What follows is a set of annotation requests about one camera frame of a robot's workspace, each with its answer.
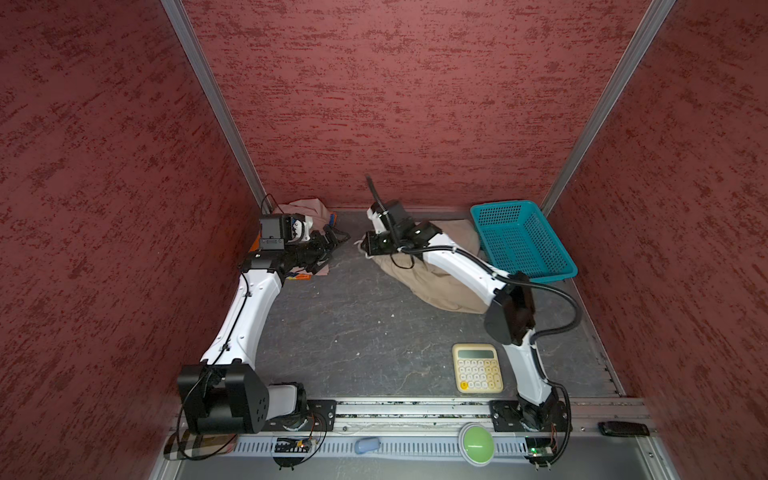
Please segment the rainbow striped shorts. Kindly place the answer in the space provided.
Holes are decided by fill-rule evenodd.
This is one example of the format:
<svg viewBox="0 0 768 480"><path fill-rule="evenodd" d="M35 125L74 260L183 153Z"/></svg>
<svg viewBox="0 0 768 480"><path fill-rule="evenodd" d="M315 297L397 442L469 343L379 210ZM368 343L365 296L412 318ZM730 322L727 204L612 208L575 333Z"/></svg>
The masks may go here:
<svg viewBox="0 0 768 480"><path fill-rule="evenodd" d="M242 272L266 270L276 273L282 282L308 280L311 274L306 271L305 263L299 259L299 253L308 246L306 241L279 244L275 239L263 240L258 235L240 267Z"/></svg>

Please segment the pink shorts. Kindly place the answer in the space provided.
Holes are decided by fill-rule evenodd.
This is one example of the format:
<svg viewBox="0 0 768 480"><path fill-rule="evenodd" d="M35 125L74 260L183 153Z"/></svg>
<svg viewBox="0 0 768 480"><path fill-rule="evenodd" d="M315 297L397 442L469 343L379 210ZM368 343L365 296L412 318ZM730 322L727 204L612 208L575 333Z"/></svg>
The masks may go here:
<svg viewBox="0 0 768 480"><path fill-rule="evenodd" d="M273 209L273 213L304 215L306 221L311 223L311 231L321 231L327 224L334 227L338 220L338 216L317 198L296 200L288 204L278 204ZM327 275L329 271L328 262L329 259L326 259L319 263L319 267L312 267L310 270L294 268L289 274L289 278L292 280L309 280L314 275Z"/></svg>

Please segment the teal plastic basket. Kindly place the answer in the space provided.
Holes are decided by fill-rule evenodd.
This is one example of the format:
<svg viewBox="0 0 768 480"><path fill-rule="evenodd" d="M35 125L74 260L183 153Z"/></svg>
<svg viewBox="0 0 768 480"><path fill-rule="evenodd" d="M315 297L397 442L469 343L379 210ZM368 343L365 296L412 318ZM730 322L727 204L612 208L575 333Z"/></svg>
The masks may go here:
<svg viewBox="0 0 768 480"><path fill-rule="evenodd" d="M544 284L577 276L576 264L534 202L479 204L470 213L482 248L495 267L521 272Z"/></svg>

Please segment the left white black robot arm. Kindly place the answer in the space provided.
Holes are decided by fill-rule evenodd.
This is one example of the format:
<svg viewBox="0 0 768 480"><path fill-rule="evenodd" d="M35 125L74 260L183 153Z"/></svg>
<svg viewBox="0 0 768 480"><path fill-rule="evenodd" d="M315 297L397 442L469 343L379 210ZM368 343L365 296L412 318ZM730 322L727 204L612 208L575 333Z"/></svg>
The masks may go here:
<svg viewBox="0 0 768 480"><path fill-rule="evenodd" d="M266 385L255 371L257 349L272 305L293 270L316 273L349 235L330 225L282 249L253 248L239 267L233 303L199 363L177 379L180 417L197 435L255 434L271 422L303 427L310 417L304 386Z"/></svg>

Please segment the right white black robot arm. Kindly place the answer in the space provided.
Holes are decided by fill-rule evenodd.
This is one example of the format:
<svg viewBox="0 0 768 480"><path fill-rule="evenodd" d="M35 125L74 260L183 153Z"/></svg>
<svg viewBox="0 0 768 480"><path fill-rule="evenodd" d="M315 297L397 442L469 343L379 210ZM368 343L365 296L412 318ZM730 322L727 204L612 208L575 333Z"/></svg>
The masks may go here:
<svg viewBox="0 0 768 480"><path fill-rule="evenodd" d="M469 288L487 307L484 328L503 346L512 367L521 423L532 431L543 431L557 421L558 395L531 344L535 306L525 275L491 266L429 222L416 225L398 241L387 231L368 231L360 247L369 257L408 253Z"/></svg>

